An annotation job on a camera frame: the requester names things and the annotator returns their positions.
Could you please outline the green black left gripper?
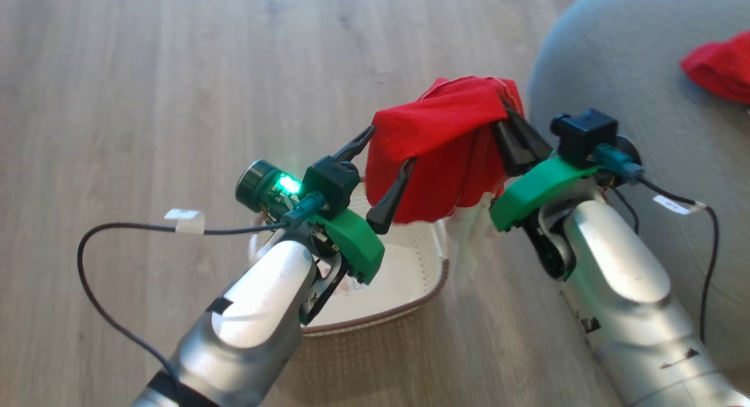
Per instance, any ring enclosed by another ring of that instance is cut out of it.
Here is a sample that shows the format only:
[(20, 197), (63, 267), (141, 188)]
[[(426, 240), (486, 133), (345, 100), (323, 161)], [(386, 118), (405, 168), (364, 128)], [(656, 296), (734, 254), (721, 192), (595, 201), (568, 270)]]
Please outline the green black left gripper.
[(351, 267), (350, 275), (357, 282), (370, 285), (377, 276), (385, 255), (385, 246), (378, 235), (391, 228), (405, 189), (416, 165), (415, 157), (407, 159), (397, 178), (380, 201), (366, 214), (366, 220), (349, 210), (352, 194), (360, 183), (358, 170), (351, 161), (364, 151), (375, 127), (368, 126), (334, 156), (325, 156), (311, 164), (302, 179), (302, 195), (319, 194), (322, 209), (312, 217), (321, 225)]

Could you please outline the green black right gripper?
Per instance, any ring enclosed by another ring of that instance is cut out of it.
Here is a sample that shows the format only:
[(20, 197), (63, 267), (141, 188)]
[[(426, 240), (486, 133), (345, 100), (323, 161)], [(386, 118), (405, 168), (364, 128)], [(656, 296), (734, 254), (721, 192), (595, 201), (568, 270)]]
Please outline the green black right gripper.
[[(499, 232), (521, 228), (547, 275), (554, 280), (566, 280), (574, 268), (575, 257), (565, 237), (551, 232), (546, 225), (546, 208), (560, 200), (566, 202), (574, 186), (595, 174), (598, 167), (578, 169), (562, 157), (547, 159), (553, 151), (549, 143), (507, 98), (500, 93), (498, 97), (507, 117), (493, 124), (491, 133), (506, 175), (522, 176), (493, 203), (489, 210), (491, 223)], [(541, 163), (529, 170), (531, 162)]]

